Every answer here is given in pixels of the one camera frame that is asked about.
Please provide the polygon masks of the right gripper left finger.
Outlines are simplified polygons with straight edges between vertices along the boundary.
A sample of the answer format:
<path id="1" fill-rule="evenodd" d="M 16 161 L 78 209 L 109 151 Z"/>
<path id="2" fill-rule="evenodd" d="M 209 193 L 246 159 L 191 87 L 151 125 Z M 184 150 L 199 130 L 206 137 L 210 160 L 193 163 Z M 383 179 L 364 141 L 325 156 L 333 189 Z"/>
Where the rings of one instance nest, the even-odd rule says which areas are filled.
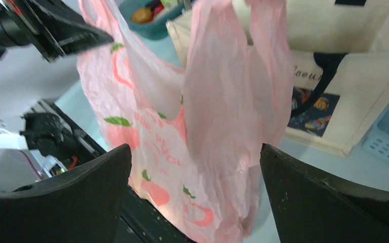
<path id="1" fill-rule="evenodd" d="M 0 192 L 0 242 L 113 242 L 131 159 L 124 144 L 60 175 Z"/>

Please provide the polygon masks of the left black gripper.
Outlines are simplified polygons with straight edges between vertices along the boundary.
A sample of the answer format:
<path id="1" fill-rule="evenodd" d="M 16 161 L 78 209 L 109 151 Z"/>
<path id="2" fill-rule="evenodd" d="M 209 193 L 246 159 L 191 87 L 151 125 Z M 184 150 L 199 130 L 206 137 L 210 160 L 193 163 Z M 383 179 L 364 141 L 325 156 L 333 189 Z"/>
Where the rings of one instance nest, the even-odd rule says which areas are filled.
<path id="1" fill-rule="evenodd" d="M 41 20 L 30 3 L 0 1 L 5 13 L 0 25 L 13 46 L 33 45 L 53 62 L 113 42 L 111 35 L 88 24 L 63 1 L 40 1 Z"/>

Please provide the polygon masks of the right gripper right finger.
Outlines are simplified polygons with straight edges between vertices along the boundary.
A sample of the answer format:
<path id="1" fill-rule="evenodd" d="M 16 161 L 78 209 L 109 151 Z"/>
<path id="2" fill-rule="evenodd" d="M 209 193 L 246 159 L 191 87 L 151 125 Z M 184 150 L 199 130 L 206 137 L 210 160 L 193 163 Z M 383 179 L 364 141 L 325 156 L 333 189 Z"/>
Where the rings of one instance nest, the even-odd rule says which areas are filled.
<path id="1" fill-rule="evenodd" d="M 281 242 L 389 242 L 389 191 L 263 144 L 260 165 Z"/>

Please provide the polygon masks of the pink plastic grocery bag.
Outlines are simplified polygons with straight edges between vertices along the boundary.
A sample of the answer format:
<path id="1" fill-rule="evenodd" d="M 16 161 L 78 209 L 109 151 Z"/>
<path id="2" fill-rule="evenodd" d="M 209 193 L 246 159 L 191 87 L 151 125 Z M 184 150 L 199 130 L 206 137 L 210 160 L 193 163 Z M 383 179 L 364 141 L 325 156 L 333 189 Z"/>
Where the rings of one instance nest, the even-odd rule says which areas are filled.
<path id="1" fill-rule="evenodd" d="M 106 144 L 130 146 L 129 183 L 196 242 L 242 242 L 259 208 L 260 151 L 279 146 L 294 85 L 285 1 L 196 1 L 185 68 L 158 58 L 114 1 L 79 1 L 114 43 L 79 56 Z"/>

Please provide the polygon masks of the beige canvas tote bag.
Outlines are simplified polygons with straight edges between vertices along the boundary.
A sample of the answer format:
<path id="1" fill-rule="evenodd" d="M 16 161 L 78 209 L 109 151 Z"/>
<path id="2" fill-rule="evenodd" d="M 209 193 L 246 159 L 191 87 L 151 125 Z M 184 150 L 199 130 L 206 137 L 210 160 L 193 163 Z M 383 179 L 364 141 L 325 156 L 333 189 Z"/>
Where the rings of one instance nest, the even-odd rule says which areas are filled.
<path id="1" fill-rule="evenodd" d="M 202 1 L 166 24 L 183 66 L 224 12 L 238 39 L 294 66 L 286 138 L 349 155 L 389 102 L 389 1 Z"/>

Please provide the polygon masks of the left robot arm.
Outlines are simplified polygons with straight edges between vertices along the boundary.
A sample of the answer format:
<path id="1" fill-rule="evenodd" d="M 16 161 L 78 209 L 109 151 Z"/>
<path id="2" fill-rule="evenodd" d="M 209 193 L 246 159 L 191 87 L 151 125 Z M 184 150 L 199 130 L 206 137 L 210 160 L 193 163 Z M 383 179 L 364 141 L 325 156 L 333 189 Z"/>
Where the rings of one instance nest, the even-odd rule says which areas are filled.
<path id="1" fill-rule="evenodd" d="M 34 46 L 48 62 L 109 44 L 112 37 L 88 24 L 75 1 L 0 1 L 0 59 L 7 49 Z M 22 116 L 0 118 L 0 149 L 53 157 L 44 173 L 55 176 L 86 162 L 95 151 L 86 133 L 55 103 L 39 99 Z"/>

